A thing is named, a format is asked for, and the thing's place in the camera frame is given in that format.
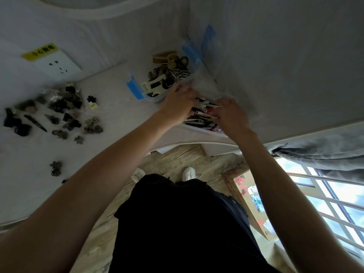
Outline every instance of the window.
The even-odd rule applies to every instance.
[[[364,186],[325,177],[285,158],[277,162],[299,185],[343,247],[364,264]]]

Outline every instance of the white sneaker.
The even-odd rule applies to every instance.
[[[182,174],[182,181],[187,181],[196,178],[196,171],[193,167],[188,167]]]
[[[133,181],[134,181],[135,183],[138,183],[138,182],[139,182],[139,180],[140,180],[140,179],[142,179],[144,175],[145,175],[144,170],[142,170],[142,169],[140,169],[140,168],[137,168],[137,169],[134,171],[133,175],[131,176],[131,179],[133,179]]]

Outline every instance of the electrical outlet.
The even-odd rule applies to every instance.
[[[81,72],[81,69],[61,50],[41,57],[32,64],[56,80],[64,80]]]

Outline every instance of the hand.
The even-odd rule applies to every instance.
[[[155,115],[169,127],[176,126],[194,114],[191,108],[199,103],[197,97],[191,86],[175,83]]]
[[[249,127],[248,118],[244,110],[233,99],[222,98],[216,101],[219,106],[214,109],[214,123],[218,124],[222,131],[234,142],[244,133],[252,132]]]

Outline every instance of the forearm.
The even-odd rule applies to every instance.
[[[97,219],[168,128],[152,117],[84,165],[5,238],[0,271],[67,271]]]
[[[340,271],[340,264],[346,266],[346,270],[348,266],[361,269],[355,262],[349,265],[344,262],[350,259],[348,254],[257,135],[252,131],[242,133],[237,144],[252,172],[267,215],[296,265],[304,271],[317,269],[322,264],[326,264],[325,269],[334,266],[332,272]]]

